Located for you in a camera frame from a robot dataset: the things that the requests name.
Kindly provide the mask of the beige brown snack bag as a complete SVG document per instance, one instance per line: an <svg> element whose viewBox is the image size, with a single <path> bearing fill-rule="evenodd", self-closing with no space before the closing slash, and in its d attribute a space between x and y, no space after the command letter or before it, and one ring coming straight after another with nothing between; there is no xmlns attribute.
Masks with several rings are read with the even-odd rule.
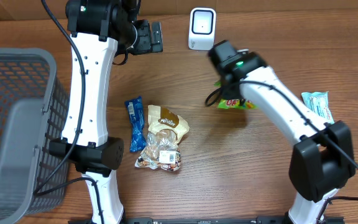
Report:
<svg viewBox="0 0 358 224"><path fill-rule="evenodd" d="M189 130L188 122L181 116L162 106L149 105L146 146L134 166L170 172L178 170L181 166L178 145Z"/></svg>

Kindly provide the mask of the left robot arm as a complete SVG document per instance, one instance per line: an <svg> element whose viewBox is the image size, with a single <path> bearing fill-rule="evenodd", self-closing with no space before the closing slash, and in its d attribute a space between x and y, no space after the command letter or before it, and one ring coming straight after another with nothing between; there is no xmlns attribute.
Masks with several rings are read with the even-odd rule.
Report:
<svg viewBox="0 0 358 224"><path fill-rule="evenodd" d="M71 162L87 185L91 223L124 223L116 171L124 142L107 130L109 79L118 55L160 53L161 26L138 19L140 1L69 0L62 34L71 45L72 75L62 135L49 144L51 155Z"/></svg>

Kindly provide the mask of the green Haribo candy bag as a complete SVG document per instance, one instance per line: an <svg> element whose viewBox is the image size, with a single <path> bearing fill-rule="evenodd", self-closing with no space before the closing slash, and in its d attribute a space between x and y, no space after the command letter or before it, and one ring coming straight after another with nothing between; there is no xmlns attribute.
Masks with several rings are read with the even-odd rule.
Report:
<svg viewBox="0 0 358 224"><path fill-rule="evenodd" d="M221 95L214 99L214 102L218 102L217 108L219 109L240 109L240 110L254 110L257 109L250 100L245 98L233 98L233 94L230 91L220 91Z"/></svg>

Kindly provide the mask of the blue snack wrapper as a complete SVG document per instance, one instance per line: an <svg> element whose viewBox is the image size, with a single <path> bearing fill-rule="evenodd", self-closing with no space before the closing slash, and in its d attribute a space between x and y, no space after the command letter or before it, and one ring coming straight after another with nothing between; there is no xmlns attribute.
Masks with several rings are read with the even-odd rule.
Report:
<svg viewBox="0 0 358 224"><path fill-rule="evenodd" d="M145 125L144 107L142 104L142 97L128 100L125 102L129 120L132 125L130 152L139 152L146 146L146 140L143 134Z"/></svg>

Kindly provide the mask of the teal tissue wipes pack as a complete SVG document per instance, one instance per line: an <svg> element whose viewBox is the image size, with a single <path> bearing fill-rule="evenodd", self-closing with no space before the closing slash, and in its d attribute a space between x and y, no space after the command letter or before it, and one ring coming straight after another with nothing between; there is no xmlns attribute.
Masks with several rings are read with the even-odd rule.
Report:
<svg viewBox="0 0 358 224"><path fill-rule="evenodd" d="M328 92L303 92L301 97L307 108L318 114L320 117L334 124L334 119L329 109Z"/></svg>

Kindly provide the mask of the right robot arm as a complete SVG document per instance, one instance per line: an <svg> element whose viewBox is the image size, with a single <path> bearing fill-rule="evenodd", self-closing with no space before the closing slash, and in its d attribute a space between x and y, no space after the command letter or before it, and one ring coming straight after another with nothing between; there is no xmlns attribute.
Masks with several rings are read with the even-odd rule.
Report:
<svg viewBox="0 0 358 224"><path fill-rule="evenodd" d="M224 40L208 57L221 77L225 100L255 103L292 144L289 176L296 189L282 223L344 223L325 217L324 203L354 176L351 132L342 121L330 124L307 108L255 52L241 53Z"/></svg>

